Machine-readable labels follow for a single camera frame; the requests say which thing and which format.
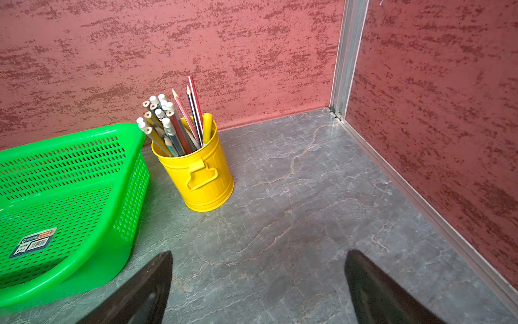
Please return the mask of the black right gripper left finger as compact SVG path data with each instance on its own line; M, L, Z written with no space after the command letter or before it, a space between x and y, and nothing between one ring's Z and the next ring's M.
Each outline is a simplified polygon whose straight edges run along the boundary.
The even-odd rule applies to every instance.
M161 323L173 273L171 251L159 253L80 323Z

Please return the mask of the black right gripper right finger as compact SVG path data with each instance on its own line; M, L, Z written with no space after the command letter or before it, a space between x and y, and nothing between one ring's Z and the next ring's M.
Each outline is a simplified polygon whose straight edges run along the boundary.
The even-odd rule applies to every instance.
M359 250L350 250L345 277L359 323L443 323Z

